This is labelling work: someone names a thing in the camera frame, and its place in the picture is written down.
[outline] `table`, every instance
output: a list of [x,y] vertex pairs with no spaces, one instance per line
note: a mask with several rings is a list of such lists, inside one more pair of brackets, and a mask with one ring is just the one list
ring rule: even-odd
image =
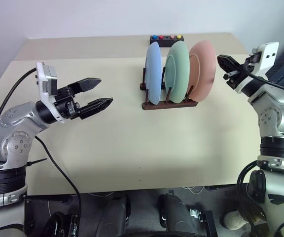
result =
[[[188,47],[201,38],[217,42],[217,54],[228,50],[240,63],[247,57],[229,34],[185,35]],[[115,38],[102,39],[112,43]],[[247,97],[225,83],[224,72],[218,67],[211,93],[196,107],[144,111],[145,92],[139,85],[149,38],[123,39],[141,40],[143,44],[134,43],[138,49],[134,51],[131,46],[124,55],[116,49],[108,53],[101,47],[102,56],[98,57],[98,52],[86,56],[97,51],[100,43],[96,38],[76,38],[74,43],[72,39],[57,39],[57,44],[54,39],[27,42],[0,79],[0,104],[36,61],[55,67],[59,88],[86,77],[102,79],[95,89],[78,94],[74,100],[84,106],[97,98],[113,97],[106,110],[85,120],[52,124],[39,134],[82,193],[235,183],[243,167],[259,154],[257,114]],[[75,51],[91,42],[92,48],[76,58]],[[68,43],[72,49],[62,52]],[[31,75],[20,84],[6,108],[37,100],[36,79]],[[34,140],[29,161],[46,157]],[[74,192],[50,160],[27,167],[27,183],[29,195]]]

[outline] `white wall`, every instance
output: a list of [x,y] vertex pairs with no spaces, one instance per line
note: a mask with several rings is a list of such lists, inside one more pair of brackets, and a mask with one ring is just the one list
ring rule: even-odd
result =
[[284,0],[0,0],[0,77],[27,38],[204,32],[281,50]]

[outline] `black cable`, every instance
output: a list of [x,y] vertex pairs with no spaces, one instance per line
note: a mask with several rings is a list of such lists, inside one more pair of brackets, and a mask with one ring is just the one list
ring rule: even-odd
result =
[[33,68],[31,69],[30,71],[26,72],[25,74],[22,75],[21,78],[18,79],[18,81],[13,85],[13,87],[11,88],[11,90],[9,91],[9,93],[6,95],[3,103],[1,104],[0,106],[0,115],[2,114],[3,112],[3,109],[6,105],[6,103],[8,102],[10,96],[13,94],[13,92],[15,91],[15,89],[18,87],[18,85],[27,77],[29,76],[31,73],[35,72],[37,69],[36,68]]
[[248,212],[246,211],[245,207],[244,207],[244,204],[243,204],[243,201],[242,201],[242,198],[241,198],[241,194],[244,194],[244,190],[243,190],[243,182],[244,182],[244,178],[246,176],[246,174],[252,170],[254,167],[257,166],[257,161],[253,161],[251,163],[249,163],[240,173],[238,179],[237,179],[237,183],[236,183],[236,189],[237,189],[237,195],[238,195],[238,199],[239,199],[239,203],[240,203],[240,206],[242,208],[242,211],[243,211],[243,214],[245,215],[245,217],[247,218],[250,226],[251,226],[251,229],[255,232],[256,236],[257,237],[261,237],[259,231],[257,230],[256,226],[254,225],[251,217],[249,216]]
[[53,159],[52,155],[50,154],[47,146],[45,145],[45,143],[37,136],[35,136],[35,138],[42,144],[45,152],[48,154],[50,160],[52,161],[52,163],[54,164],[54,166],[59,170],[59,172],[65,177],[65,179],[68,181],[68,183],[73,187],[73,189],[75,190],[76,194],[77,194],[77,198],[78,198],[78,222],[77,222],[77,229],[76,229],[76,236],[78,237],[78,231],[79,231],[79,223],[81,220],[81,212],[82,212],[82,202],[81,202],[81,194],[79,193],[77,187],[74,185],[74,183],[71,181],[71,179],[69,179],[69,177],[64,173],[64,171],[59,167],[59,165],[55,162],[55,160]]
[[[13,87],[11,88],[11,90],[9,91],[9,93],[6,95],[5,99],[3,100],[1,106],[0,106],[0,116],[3,112],[3,109],[5,107],[5,105],[7,104],[10,96],[13,94],[13,92],[15,91],[15,89],[18,87],[18,85],[27,77],[29,76],[31,73],[35,72],[36,68],[31,69],[30,71],[26,72],[25,74],[22,75],[21,78],[18,79],[18,81],[13,85]],[[54,166],[60,171],[60,173],[65,177],[65,179],[69,182],[69,184],[73,187],[73,189],[75,190],[76,194],[77,194],[77,198],[78,198],[78,222],[77,222],[77,229],[76,229],[76,237],[78,237],[78,231],[79,231],[79,223],[80,223],[80,217],[81,217],[81,209],[82,209],[82,203],[81,203],[81,195],[77,189],[77,187],[74,185],[74,183],[71,181],[71,179],[69,179],[69,177],[64,173],[64,171],[59,167],[59,165],[55,162],[55,160],[53,159],[52,155],[50,154],[47,146],[45,145],[45,143],[38,138],[37,136],[35,136],[35,138],[42,144],[43,148],[45,149],[45,152],[48,154],[50,160],[52,161],[52,163],[54,164]]]
[[273,83],[273,82],[270,82],[270,81],[268,81],[268,80],[265,80],[265,79],[262,78],[262,77],[259,77],[259,76],[256,76],[256,75],[252,74],[252,73],[247,69],[249,63],[250,63],[250,58],[247,58],[247,59],[245,60],[244,65],[243,65],[244,72],[245,72],[249,77],[251,77],[251,78],[253,78],[253,79],[255,79],[255,80],[262,81],[263,83],[266,83],[266,84],[268,84],[268,85],[272,85],[272,86],[274,86],[274,87],[277,87],[277,88],[280,88],[280,89],[284,90],[284,86],[278,85],[278,84],[276,84],[276,83]]

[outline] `green plate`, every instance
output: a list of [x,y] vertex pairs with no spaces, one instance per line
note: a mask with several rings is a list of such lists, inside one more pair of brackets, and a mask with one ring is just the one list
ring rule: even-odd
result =
[[185,42],[178,41],[168,52],[165,64],[165,88],[168,92],[171,87],[169,100],[180,103],[187,92],[189,83],[190,62]]

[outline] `beige table surface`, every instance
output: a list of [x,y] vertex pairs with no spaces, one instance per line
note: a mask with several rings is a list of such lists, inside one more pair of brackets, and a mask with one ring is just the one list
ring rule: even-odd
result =
[[[224,48],[216,51],[225,53]],[[247,55],[241,51],[231,55],[243,63]],[[15,81],[35,67],[36,60],[55,66],[58,87],[85,77],[102,79],[95,89],[75,97],[81,106],[97,98],[114,98],[99,114],[55,123],[39,134],[82,193],[231,184],[258,156],[257,115],[247,97],[225,83],[219,67],[210,95],[197,107],[144,111],[145,92],[139,89],[144,57],[43,56],[11,62],[0,79],[0,104]],[[31,75],[6,107],[37,100],[36,79]],[[34,141],[29,160],[45,157]],[[50,160],[28,167],[27,183],[30,195],[73,193]]]

